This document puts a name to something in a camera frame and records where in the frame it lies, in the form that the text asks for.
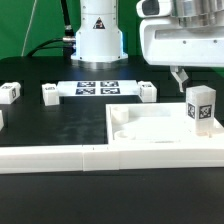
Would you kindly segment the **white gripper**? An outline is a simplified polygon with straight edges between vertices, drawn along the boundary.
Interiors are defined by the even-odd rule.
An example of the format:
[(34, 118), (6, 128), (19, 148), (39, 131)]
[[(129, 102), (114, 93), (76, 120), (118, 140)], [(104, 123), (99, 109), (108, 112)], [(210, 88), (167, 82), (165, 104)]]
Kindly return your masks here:
[(136, 11), (144, 59), (171, 66), (181, 92), (181, 66), (224, 67), (224, 0), (140, 0)]

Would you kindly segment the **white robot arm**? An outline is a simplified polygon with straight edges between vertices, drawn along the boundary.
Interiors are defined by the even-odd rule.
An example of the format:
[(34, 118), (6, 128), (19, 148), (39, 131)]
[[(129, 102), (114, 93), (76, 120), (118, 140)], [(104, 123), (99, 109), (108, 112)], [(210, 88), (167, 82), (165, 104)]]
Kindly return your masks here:
[[(71, 58), (99, 68), (128, 58), (117, 0), (80, 0), (81, 27)], [(170, 68), (179, 84), (187, 67), (224, 67), (224, 0), (140, 0), (140, 44), (150, 65)]]

